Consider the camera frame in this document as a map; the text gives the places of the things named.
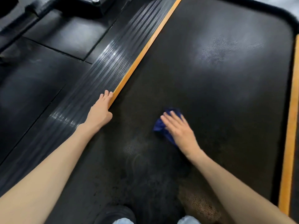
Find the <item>ribbed rubber side rail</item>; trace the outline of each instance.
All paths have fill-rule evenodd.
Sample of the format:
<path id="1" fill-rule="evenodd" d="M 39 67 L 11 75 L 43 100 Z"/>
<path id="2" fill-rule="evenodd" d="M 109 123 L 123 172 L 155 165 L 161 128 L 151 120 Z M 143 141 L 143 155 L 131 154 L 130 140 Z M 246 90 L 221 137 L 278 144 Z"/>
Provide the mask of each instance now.
<path id="1" fill-rule="evenodd" d="M 13 163 L 0 166 L 0 196 L 34 169 L 84 122 L 104 90 L 114 91 L 176 0 L 144 5 L 47 118 Z"/>

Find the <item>bolt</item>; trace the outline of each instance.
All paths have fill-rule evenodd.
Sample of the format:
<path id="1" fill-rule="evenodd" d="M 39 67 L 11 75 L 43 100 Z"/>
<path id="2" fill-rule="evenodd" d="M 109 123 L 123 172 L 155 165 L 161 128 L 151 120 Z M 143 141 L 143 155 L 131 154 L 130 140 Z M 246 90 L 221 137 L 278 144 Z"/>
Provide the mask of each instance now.
<path id="1" fill-rule="evenodd" d="M 94 4 L 98 4 L 100 2 L 100 0 L 92 0 L 92 3 Z"/>

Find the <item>forearm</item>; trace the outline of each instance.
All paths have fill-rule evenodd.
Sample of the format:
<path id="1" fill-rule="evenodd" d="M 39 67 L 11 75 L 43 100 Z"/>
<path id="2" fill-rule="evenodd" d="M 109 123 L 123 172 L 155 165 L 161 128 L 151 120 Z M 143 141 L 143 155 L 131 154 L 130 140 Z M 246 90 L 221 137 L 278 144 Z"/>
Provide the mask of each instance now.
<path id="1" fill-rule="evenodd" d="M 200 148 L 199 154 L 190 158 L 203 174 L 223 207 L 237 224 L 294 224 L 278 207 L 234 177 Z"/>
<path id="2" fill-rule="evenodd" d="M 1 223 L 44 223 L 94 135 L 80 125 L 72 136 L 0 198 Z"/>

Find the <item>hand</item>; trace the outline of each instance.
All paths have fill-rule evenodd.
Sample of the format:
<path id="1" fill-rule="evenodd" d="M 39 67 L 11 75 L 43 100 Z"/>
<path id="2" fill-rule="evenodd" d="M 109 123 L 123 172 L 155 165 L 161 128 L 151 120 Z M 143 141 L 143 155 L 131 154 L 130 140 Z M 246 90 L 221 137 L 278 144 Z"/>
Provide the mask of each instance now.
<path id="1" fill-rule="evenodd" d="M 175 143 L 182 153 L 185 154 L 190 161 L 198 158 L 198 155 L 204 154 L 196 141 L 192 129 L 183 115 L 179 118 L 174 111 L 171 111 L 170 114 L 171 115 L 168 115 L 164 112 L 161 116 L 161 120 L 174 138 Z"/>
<path id="2" fill-rule="evenodd" d="M 112 119 L 112 113 L 108 112 L 108 103 L 112 97 L 113 92 L 108 92 L 108 90 L 105 90 L 105 94 L 100 95 L 88 113 L 83 124 L 85 128 L 96 133 Z"/>

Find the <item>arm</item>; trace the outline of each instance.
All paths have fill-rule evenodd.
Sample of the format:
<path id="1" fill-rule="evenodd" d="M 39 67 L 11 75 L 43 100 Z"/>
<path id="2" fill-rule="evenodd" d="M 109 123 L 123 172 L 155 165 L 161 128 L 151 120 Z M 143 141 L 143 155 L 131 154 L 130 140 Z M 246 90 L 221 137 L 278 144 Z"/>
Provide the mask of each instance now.
<path id="1" fill-rule="evenodd" d="M 203 174 L 223 207 L 237 224 L 295 224 L 278 207 L 253 191 L 227 170 L 210 159 L 197 144 L 195 135 L 183 116 L 171 112 L 161 116 L 176 144 Z"/>
<path id="2" fill-rule="evenodd" d="M 85 123 L 0 198 L 1 223 L 41 224 L 46 221 L 87 143 L 111 120 L 108 102 L 112 96 L 107 90 L 105 95 L 101 94 Z"/>

